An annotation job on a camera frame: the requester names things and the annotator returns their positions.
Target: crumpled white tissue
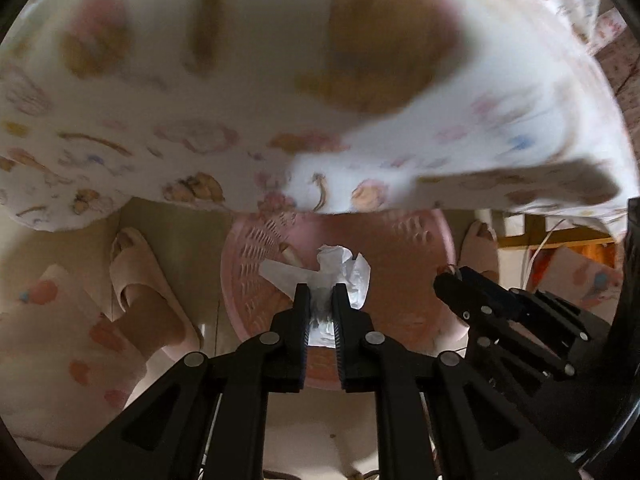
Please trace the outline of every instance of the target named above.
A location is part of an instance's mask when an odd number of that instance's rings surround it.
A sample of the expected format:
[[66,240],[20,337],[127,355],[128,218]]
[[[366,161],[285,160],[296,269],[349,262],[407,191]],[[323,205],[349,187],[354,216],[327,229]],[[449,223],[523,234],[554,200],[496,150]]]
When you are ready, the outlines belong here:
[[264,260],[258,273],[292,300],[296,294],[296,285],[306,283],[311,291],[308,344],[335,348],[331,291],[336,283],[344,283],[347,286],[351,308],[362,308],[369,290],[371,267],[362,254],[358,254],[354,260],[353,253],[340,246],[320,247],[318,263],[320,270],[308,270],[274,260]]

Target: white floor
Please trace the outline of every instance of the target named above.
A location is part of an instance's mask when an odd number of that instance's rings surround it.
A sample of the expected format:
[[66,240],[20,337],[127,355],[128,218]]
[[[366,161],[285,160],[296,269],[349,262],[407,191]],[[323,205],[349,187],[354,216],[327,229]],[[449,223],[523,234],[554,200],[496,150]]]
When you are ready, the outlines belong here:
[[[473,212],[446,212],[460,247]],[[239,344],[220,303],[220,251],[230,226],[224,214],[195,212],[132,200],[119,215],[89,228],[62,233],[35,232],[0,216],[0,305],[9,304],[46,267],[62,264],[108,315],[113,304],[108,263],[111,241],[120,226],[140,229],[154,248],[170,285],[191,320],[204,334],[209,356]],[[522,251],[500,255],[504,286],[519,286]],[[158,352],[148,363],[139,395],[171,361]],[[372,394],[307,389],[302,394],[271,394],[264,467],[301,478],[338,480],[378,466]]]

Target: cartoon print fabric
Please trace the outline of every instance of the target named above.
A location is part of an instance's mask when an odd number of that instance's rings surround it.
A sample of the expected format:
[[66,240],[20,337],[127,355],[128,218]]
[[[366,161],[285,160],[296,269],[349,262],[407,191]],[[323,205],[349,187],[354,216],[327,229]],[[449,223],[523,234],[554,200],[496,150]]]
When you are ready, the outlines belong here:
[[124,408],[146,360],[51,266],[0,314],[0,417],[46,480]]
[[30,0],[0,44],[0,203],[42,230],[138,196],[618,235],[638,175],[594,1]]
[[560,247],[554,253],[538,284],[539,290],[548,290],[609,324],[613,322],[621,288],[621,271],[566,247]]

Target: white slipper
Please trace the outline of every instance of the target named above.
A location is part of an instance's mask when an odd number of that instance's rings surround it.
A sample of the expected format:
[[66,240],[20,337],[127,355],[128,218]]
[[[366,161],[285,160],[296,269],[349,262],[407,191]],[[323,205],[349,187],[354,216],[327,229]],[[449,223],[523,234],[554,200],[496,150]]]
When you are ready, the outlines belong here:
[[132,227],[125,227],[120,232],[127,235],[133,242],[133,246],[121,250],[116,257],[114,257],[114,254],[116,252],[117,237],[111,246],[109,274],[120,307],[124,312],[126,312],[129,307],[124,297],[124,289],[126,286],[146,285],[152,288],[160,294],[160,296],[165,298],[166,302],[178,315],[184,325],[184,340],[177,345],[165,346],[162,348],[164,353],[174,361],[179,361],[189,352],[200,350],[198,333],[167,283],[164,273],[158,264],[158,260],[156,260],[156,256],[146,242],[145,237],[143,237],[140,231]]
[[466,232],[460,251],[459,267],[471,267],[475,272],[492,270],[498,275],[498,245],[495,231],[487,225],[493,240],[478,236],[484,222],[476,220]]

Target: pink laundry basket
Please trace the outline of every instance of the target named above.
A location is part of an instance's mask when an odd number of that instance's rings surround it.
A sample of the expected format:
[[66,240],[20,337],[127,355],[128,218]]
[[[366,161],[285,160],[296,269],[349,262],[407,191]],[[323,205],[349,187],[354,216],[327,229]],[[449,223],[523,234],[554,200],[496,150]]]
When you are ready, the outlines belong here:
[[[222,294],[231,325],[245,341],[269,329],[271,317],[290,299],[258,275],[265,259],[284,262],[278,245],[286,241],[307,269],[318,270],[323,244],[362,253],[371,266],[363,309],[376,330],[408,349],[434,354],[463,334],[455,316],[433,290],[439,267],[456,262],[444,215],[439,210],[320,215],[282,213],[264,220],[239,216],[222,251]],[[309,348],[306,386],[339,389],[335,353]]]

